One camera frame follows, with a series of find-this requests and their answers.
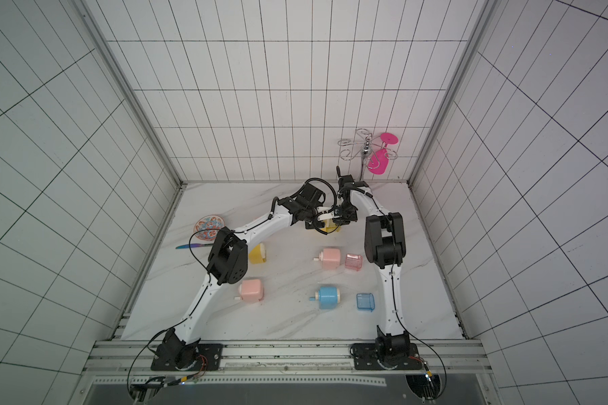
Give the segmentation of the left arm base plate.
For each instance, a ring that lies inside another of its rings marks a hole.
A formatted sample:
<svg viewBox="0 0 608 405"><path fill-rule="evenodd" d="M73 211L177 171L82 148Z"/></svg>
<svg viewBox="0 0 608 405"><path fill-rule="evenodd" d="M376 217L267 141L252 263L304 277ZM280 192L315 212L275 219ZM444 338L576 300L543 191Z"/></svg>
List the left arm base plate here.
<svg viewBox="0 0 608 405"><path fill-rule="evenodd" d="M217 371L221 364L222 344L160 344L150 366L152 371Z"/></svg>

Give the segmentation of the yellow sharpener row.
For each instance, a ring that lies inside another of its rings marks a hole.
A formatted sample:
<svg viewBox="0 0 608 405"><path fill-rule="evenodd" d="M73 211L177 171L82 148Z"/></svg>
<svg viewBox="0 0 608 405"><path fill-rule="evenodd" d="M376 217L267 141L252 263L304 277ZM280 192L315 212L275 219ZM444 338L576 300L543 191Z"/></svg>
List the yellow sharpener row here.
<svg viewBox="0 0 608 405"><path fill-rule="evenodd" d="M259 243L248 253L248 261L251 264L262 264L267 262L266 248L263 243Z"/></svg>

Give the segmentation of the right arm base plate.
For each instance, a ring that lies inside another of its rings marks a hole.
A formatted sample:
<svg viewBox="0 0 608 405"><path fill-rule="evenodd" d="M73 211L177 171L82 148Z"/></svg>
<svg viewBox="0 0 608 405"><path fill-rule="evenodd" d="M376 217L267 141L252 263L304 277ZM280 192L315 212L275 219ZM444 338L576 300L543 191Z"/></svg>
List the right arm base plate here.
<svg viewBox="0 0 608 405"><path fill-rule="evenodd" d="M399 354L379 354L375 343L352 344L350 355L357 371L420 371L422 362L414 359L418 354L415 344Z"/></svg>

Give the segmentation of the pink tray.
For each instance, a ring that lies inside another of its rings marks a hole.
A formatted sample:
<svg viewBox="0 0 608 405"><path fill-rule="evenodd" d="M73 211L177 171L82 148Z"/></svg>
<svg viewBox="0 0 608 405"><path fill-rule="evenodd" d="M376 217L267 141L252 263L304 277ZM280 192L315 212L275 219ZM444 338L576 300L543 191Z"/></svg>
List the pink tray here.
<svg viewBox="0 0 608 405"><path fill-rule="evenodd" d="M345 269L360 271L363 265L363 257L359 254L347 253L345 257Z"/></svg>

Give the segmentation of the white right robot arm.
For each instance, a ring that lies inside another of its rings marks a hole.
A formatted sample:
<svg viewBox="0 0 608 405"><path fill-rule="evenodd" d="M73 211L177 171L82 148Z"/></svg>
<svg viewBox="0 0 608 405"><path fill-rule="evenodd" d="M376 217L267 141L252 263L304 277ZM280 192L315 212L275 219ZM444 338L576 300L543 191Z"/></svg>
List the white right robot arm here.
<svg viewBox="0 0 608 405"><path fill-rule="evenodd" d="M365 217L364 258L374 266L380 282L378 293L381 320L377 325L375 352L378 362L392 368L410 356L410 334L404 324L400 281L406 255L403 216L386 209L372 189L350 174L338 177L339 207L334 220L349 224Z"/></svg>

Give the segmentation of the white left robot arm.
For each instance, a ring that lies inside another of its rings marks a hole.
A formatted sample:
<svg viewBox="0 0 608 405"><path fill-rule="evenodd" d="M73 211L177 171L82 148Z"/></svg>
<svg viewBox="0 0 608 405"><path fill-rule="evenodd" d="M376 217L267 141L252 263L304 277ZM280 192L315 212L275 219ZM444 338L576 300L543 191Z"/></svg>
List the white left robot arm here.
<svg viewBox="0 0 608 405"><path fill-rule="evenodd" d="M180 322L168 327L155 350L155 359L163 366L187 370L195 361L195 351L201 339L201 329L214 308L214 300L226 285L241 281L248 272L248 255L261 242L298 222L310 224L318 233L319 215L338 206L338 193L321 178L309 178L286 197L274 197L270 211L237 230L219 229L211 247L204 281Z"/></svg>

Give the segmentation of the pink sharpener bottom row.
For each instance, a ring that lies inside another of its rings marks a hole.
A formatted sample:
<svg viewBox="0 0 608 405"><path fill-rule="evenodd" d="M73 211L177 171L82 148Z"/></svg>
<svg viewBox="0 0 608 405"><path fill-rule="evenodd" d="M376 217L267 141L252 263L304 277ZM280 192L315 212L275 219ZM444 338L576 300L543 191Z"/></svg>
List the pink sharpener bottom row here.
<svg viewBox="0 0 608 405"><path fill-rule="evenodd" d="M238 287L236 300L246 303L258 303L264 298L263 282L257 278L245 279Z"/></svg>

